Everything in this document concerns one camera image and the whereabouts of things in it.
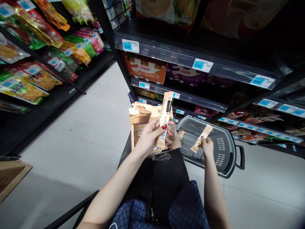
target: floor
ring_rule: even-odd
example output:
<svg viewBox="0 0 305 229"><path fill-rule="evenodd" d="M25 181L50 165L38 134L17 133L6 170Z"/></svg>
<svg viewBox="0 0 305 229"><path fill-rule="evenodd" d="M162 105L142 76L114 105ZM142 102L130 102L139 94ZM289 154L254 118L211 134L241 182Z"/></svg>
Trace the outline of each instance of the floor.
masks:
<svg viewBox="0 0 305 229"><path fill-rule="evenodd" d="M105 185L130 132L128 87L113 64L22 153L33 169L0 205L0 228L44 228ZM300 228L305 160L236 141L245 170L219 178L232 228ZM186 163L204 191L204 170ZM72 228L77 215L60 228Z"/></svg>

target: chip bag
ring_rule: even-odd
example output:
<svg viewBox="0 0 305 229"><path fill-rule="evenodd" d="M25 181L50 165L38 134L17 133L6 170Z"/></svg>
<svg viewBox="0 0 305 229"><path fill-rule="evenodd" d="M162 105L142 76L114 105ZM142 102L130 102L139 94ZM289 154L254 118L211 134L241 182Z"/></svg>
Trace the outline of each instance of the chip bag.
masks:
<svg viewBox="0 0 305 229"><path fill-rule="evenodd" d="M0 73L0 92L38 105L49 93L9 72Z"/></svg>

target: snack stick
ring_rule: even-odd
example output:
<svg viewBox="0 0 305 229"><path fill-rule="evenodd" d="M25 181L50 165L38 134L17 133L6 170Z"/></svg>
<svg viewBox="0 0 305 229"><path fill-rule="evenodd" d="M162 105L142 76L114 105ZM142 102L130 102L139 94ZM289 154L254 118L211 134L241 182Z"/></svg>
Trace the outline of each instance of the snack stick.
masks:
<svg viewBox="0 0 305 229"><path fill-rule="evenodd" d="M201 136L203 136L204 139L206 139L212 130L213 130L213 127L210 126L209 124L207 124L206 127L204 128L203 132L201 133L201 135L198 137L196 143L191 147L191 150L194 153L197 153L199 150L199 147L202 145Z"/></svg>

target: basket handle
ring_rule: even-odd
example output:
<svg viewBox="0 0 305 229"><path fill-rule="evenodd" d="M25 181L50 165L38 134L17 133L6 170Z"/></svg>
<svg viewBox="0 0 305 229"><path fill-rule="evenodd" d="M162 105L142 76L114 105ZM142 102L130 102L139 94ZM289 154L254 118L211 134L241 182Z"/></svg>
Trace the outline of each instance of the basket handle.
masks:
<svg viewBox="0 0 305 229"><path fill-rule="evenodd" d="M241 165L238 165L235 163L235 166L241 170L245 169L245 152L244 152L244 148L242 146L236 145L236 147L239 148L240 153L241 153Z"/></svg>

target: cardboard box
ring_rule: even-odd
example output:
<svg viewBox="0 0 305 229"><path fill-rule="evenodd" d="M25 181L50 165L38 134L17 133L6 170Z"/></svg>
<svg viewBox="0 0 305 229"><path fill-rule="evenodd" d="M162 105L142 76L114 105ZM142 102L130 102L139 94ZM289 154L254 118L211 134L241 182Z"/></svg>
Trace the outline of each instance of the cardboard box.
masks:
<svg viewBox="0 0 305 229"><path fill-rule="evenodd" d="M19 184L32 166L17 160L0 162L0 202Z"/></svg>

